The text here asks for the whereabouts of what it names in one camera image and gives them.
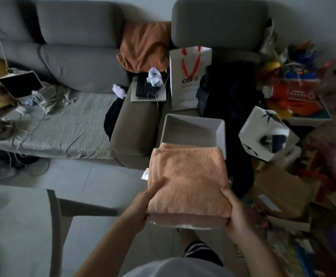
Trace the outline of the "beige crumpled garment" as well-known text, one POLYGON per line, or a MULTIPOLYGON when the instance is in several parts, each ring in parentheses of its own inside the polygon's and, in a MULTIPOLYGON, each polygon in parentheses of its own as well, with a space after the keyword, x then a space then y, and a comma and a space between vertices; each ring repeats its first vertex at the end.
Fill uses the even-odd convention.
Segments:
POLYGON ((70 88, 47 82, 42 82, 42 85, 40 90, 32 91, 32 98, 45 114, 52 114, 59 107, 68 106, 78 99, 70 88))

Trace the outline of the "grey fabric storage box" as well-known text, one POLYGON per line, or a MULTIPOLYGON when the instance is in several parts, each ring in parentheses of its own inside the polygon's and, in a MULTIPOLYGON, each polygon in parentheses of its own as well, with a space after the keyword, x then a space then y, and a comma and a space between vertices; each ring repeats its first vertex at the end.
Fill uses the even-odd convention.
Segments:
POLYGON ((226 159, 224 120, 169 113, 165 117, 160 144, 219 147, 226 159))

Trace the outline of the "white box with bird print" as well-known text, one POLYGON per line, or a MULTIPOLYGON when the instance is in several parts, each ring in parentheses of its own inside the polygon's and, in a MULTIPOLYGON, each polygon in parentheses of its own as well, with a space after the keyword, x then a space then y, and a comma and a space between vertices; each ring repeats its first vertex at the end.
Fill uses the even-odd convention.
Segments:
POLYGON ((238 136, 249 155, 265 162, 286 156, 300 140, 276 111, 258 106, 253 108, 238 136))

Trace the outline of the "person's right forearm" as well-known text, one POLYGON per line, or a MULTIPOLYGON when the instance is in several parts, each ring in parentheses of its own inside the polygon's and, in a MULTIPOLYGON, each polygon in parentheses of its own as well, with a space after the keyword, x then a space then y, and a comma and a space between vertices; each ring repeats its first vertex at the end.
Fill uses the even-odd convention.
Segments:
POLYGON ((287 277, 269 243, 257 229, 228 234, 242 252, 251 277, 287 277))

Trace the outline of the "person's striped sock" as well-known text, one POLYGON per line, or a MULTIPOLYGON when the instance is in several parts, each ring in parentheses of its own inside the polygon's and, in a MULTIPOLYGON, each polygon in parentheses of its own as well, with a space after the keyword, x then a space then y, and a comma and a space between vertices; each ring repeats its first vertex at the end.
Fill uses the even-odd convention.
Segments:
POLYGON ((204 242, 195 240, 184 250, 182 257, 210 261, 218 266, 224 266, 220 257, 204 242))

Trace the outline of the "person's left hand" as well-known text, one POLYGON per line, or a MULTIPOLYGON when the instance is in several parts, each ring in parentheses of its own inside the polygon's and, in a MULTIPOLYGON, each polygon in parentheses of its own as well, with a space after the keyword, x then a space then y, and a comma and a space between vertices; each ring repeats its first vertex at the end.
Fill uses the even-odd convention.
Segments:
POLYGON ((143 230, 147 222, 148 206, 151 200, 148 199, 148 187, 138 193, 120 217, 120 219, 126 223, 127 229, 133 233, 134 236, 143 230))

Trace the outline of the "small white sock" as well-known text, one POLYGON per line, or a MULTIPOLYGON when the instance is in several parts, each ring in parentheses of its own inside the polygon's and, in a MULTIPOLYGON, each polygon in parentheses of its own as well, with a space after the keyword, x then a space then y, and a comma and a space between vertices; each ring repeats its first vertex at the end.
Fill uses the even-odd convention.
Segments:
POLYGON ((118 84, 113 84, 112 91, 115 93, 115 95, 120 99, 125 99, 127 95, 127 91, 118 84))

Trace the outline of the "orange towel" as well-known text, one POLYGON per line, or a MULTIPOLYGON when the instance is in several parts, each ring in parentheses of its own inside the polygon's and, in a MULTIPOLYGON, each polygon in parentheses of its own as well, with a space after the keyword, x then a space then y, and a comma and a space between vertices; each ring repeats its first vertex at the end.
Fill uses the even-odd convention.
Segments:
POLYGON ((162 178, 164 185, 148 205, 151 223, 201 230, 226 225, 232 211, 225 194, 230 181, 219 147, 162 143, 151 154, 148 187, 162 178))

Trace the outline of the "clear plastic bag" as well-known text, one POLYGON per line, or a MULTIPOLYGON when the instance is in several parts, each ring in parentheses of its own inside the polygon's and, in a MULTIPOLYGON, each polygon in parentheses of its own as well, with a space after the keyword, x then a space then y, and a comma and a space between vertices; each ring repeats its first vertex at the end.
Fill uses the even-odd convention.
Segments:
POLYGON ((275 54, 275 47, 277 42, 277 33, 275 31, 275 24, 271 17, 269 17, 266 21, 266 27, 263 34, 263 42, 259 49, 259 52, 272 56, 275 54))

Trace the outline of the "person's right hand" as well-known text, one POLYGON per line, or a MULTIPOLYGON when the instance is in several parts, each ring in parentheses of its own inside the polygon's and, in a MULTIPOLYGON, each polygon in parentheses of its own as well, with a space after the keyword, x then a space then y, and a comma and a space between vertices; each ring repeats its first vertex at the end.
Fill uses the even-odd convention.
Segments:
POLYGON ((225 227, 227 235, 241 250, 255 248, 258 245, 268 246, 264 238, 256 230, 249 217, 248 208, 239 199, 239 206, 231 210, 225 227))

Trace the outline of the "pile of black clothes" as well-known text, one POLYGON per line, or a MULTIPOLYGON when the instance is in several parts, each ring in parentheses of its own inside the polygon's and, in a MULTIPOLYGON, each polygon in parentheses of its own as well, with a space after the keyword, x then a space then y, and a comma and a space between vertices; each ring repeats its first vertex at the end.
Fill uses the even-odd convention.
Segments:
POLYGON ((255 106, 267 109, 263 93, 256 88, 255 64, 213 61, 205 69, 196 98, 200 117, 225 122, 226 170, 233 192, 242 198, 253 186, 254 170, 239 132, 255 106))

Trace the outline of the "grey striped sheet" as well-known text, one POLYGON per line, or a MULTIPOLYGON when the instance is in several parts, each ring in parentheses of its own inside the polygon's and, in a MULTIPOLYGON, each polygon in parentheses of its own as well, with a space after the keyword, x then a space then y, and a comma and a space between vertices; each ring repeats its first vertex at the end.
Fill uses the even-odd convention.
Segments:
POLYGON ((49 158, 114 160, 104 121, 115 94, 71 93, 73 102, 51 114, 39 106, 27 115, 13 110, 4 118, 14 121, 15 132, 0 140, 0 150, 49 158))

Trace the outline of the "person's grey shirt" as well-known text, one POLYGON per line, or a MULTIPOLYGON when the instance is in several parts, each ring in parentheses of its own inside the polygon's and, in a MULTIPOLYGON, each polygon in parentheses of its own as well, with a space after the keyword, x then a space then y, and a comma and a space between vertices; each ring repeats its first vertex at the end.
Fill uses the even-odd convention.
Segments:
POLYGON ((138 266, 122 277, 235 277, 235 275, 210 261, 173 257, 138 266))

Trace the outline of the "brown cardboard box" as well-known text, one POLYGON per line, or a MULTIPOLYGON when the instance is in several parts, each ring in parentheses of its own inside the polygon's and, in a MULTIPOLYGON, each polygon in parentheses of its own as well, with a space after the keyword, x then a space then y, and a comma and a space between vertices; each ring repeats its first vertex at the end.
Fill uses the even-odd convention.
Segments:
POLYGON ((248 194, 257 206, 280 219, 304 216, 311 199, 310 186, 273 163, 260 162, 254 172, 248 194))

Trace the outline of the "small black cloth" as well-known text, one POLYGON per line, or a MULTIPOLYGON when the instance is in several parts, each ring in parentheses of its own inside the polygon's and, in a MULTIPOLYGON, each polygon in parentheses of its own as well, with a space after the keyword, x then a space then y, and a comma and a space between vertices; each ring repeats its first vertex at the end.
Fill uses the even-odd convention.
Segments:
POLYGON ((106 135, 111 139, 111 136, 113 134, 119 113, 121 111, 121 108, 124 103, 124 98, 117 98, 110 106, 109 110, 107 111, 105 115, 105 120, 104 120, 104 131, 106 135))

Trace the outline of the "silver laptop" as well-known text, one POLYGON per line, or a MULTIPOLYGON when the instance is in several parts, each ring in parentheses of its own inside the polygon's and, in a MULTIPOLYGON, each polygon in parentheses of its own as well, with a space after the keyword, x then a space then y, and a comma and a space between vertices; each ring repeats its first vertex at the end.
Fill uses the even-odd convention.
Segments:
POLYGON ((139 73, 132 79, 129 86, 131 102, 165 102, 167 100, 166 84, 161 87, 153 87, 147 81, 147 73, 139 73))

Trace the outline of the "grey sofa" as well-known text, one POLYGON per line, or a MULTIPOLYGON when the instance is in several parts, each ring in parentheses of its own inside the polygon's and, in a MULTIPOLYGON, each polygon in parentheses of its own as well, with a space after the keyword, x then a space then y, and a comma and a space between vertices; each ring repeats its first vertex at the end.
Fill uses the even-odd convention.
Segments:
MULTIPOLYGON (((126 20, 116 3, 82 0, 0 0, 0 40, 10 66, 74 92, 114 94, 132 73, 116 58, 126 20)), ((0 49, 0 60, 3 60, 0 49)), ((145 169, 157 136, 156 102, 131 102, 127 92, 110 146, 114 160, 145 169)))

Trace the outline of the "orange toy box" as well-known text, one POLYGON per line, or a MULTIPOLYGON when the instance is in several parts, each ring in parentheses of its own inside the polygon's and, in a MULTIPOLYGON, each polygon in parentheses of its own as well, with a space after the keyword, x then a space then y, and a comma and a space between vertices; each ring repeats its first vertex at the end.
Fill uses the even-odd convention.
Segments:
POLYGON ((316 127, 332 116, 318 95, 319 83, 315 81, 288 80, 263 86, 262 92, 268 109, 275 111, 291 125, 316 127))

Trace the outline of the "orange cushion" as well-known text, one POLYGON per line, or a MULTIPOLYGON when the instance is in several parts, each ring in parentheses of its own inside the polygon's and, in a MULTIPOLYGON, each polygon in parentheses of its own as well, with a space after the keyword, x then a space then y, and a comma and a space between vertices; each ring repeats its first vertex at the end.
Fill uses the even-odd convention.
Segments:
POLYGON ((124 23, 117 60, 131 73, 169 67, 171 22, 124 23))

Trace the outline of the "crumpled white cloth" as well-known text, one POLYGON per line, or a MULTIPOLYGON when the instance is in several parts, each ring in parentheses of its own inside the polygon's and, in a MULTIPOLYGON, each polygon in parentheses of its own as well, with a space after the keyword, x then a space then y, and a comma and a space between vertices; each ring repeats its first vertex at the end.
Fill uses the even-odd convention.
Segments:
POLYGON ((156 68, 151 68, 149 70, 146 81, 154 88, 160 88, 164 85, 162 75, 156 68))

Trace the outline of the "person's left forearm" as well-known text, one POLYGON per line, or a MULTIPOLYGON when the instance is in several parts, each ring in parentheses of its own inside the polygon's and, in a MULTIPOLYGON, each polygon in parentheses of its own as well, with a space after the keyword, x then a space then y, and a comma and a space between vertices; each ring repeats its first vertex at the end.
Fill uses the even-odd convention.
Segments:
POLYGON ((121 216, 73 277, 118 277, 134 238, 145 225, 145 214, 121 216))

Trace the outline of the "pile of colourful toys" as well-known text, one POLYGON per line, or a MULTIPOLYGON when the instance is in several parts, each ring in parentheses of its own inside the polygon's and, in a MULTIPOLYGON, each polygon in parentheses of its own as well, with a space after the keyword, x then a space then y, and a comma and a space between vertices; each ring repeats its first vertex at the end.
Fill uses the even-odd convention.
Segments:
POLYGON ((257 71, 259 79, 278 79, 283 81, 321 82, 326 73, 336 63, 336 58, 317 64, 318 51, 313 42, 288 45, 277 53, 273 47, 262 47, 260 54, 264 61, 257 71))

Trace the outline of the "tablet in white case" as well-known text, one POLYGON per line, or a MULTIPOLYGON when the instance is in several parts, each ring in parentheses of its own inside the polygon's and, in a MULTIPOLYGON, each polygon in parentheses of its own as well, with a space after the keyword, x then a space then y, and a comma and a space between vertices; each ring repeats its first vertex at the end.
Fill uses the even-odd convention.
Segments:
POLYGON ((16 100, 31 96, 33 91, 40 91, 44 88, 34 71, 7 74, 0 77, 0 83, 16 100))

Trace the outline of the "grey table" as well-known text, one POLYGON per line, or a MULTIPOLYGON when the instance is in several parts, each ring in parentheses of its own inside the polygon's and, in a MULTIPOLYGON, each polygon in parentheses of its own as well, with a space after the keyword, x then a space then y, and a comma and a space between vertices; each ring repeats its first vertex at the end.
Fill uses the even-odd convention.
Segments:
POLYGON ((0 185, 0 277, 60 277, 55 192, 0 185))

